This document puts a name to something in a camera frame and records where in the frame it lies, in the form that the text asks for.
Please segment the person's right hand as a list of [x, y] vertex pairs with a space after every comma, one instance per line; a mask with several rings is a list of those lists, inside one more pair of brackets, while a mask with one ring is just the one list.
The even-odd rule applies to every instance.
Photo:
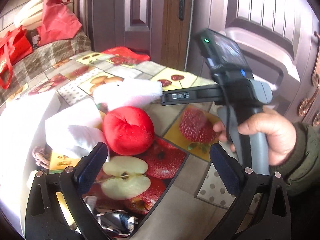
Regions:
[[238, 132], [242, 135], [254, 135], [258, 132], [266, 135], [271, 166], [283, 164], [292, 153], [297, 141], [293, 124], [267, 106], [263, 107], [261, 113], [251, 116], [240, 124]]

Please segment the person's right forearm sleeve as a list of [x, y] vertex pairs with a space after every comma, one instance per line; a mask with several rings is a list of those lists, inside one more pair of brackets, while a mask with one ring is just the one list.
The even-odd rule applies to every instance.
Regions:
[[307, 124], [293, 124], [297, 140], [293, 151], [270, 171], [280, 172], [289, 196], [296, 196], [310, 189], [319, 189], [319, 136]]

